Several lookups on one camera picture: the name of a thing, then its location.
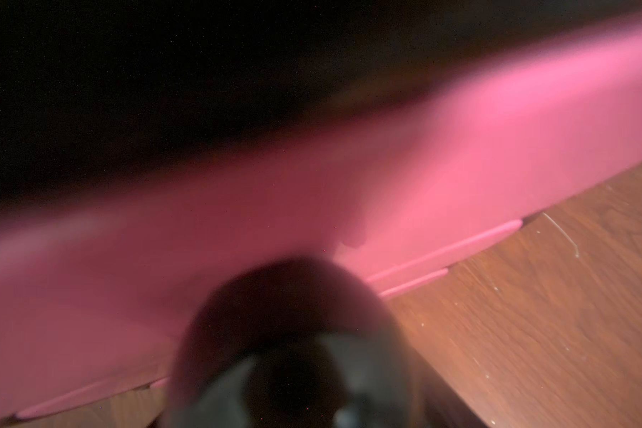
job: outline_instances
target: wooden floor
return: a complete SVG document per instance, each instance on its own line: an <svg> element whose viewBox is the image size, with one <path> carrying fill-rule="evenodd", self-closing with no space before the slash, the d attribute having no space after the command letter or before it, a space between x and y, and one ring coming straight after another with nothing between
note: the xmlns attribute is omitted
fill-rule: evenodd
<svg viewBox="0 0 642 428"><path fill-rule="evenodd" d="M389 303L490 427L642 427L642 165ZM145 427L144 389L28 428Z"/></svg>

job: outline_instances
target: pink object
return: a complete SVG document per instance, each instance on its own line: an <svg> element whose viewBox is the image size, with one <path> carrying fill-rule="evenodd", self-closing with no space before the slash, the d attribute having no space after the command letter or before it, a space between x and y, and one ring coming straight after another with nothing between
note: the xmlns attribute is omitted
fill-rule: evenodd
<svg viewBox="0 0 642 428"><path fill-rule="evenodd" d="M393 295L641 162L642 16L622 21L265 151L0 214L0 417L153 381L139 368L246 269L327 254Z"/></svg>
<svg viewBox="0 0 642 428"><path fill-rule="evenodd" d="M154 381L150 384L150 389L164 388L169 383L168 377L163 377L160 380Z"/></svg>

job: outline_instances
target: dark background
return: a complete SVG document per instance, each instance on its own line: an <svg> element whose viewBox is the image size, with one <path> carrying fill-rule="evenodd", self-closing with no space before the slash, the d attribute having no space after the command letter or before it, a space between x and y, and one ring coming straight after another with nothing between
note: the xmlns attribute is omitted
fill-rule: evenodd
<svg viewBox="0 0 642 428"><path fill-rule="evenodd" d="M224 139L309 117L357 82L390 86L641 6L0 0L0 206L238 149Z"/></svg>

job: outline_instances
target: scratch mark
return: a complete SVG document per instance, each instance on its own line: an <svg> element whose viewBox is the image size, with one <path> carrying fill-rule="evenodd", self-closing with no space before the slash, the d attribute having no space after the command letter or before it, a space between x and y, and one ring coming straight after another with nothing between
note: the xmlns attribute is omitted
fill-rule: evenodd
<svg viewBox="0 0 642 428"><path fill-rule="evenodd" d="M473 273L473 270L471 270L471 268L470 268L470 267L468 267L468 265L467 265L466 263L462 263L462 265L463 265L463 267L465 267L465 268L466 268L466 270L468 270L468 272L469 272L471 275L473 275L473 277L476 277L476 274L474 274L474 273Z"/></svg>
<svg viewBox="0 0 642 428"><path fill-rule="evenodd" d="M484 269L481 269L481 268L480 268L480 266L478 265L478 261L475 261L475 260L472 260L472 259L471 259L471 261L473 261L473 264L475 264L475 265L476 265L476 268L478 268L478 270L480 271L480 273L482 273L482 274L483 274L483 277L485 277L485 279L487 279L487 280L488 280L488 282L492 285L492 288L493 288L495 291L499 291L499 288L497 288L497 284L495 284L495 283L494 283L494 281L492 280L492 278L490 278L490 277L488 276L488 273L487 273Z"/></svg>
<svg viewBox="0 0 642 428"><path fill-rule="evenodd" d="M579 258L580 251L578 250L578 244L576 244L575 241L573 241L573 239L571 239L571 237L561 228L561 226L556 224L556 222L552 220L552 218L549 217L546 212L543 212L542 214L544 214L546 218L549 218L549 221L551 221L554 224L554 226L556 226L556 228L566 237L566 239L568 239L569 242L573 244L573 248L576 250L576 258Z"/></svg>

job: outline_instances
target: hardwood surface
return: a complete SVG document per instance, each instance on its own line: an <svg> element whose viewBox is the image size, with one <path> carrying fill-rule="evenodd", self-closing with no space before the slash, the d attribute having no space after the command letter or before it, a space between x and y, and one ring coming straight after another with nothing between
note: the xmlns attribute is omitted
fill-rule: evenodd
<svg viewBox="0 0 642 428"><path fill-rule="evenodd" d="M490 427L642 427L642 165L390 301ZM24 428L145 427L160 389Z"/></svg>

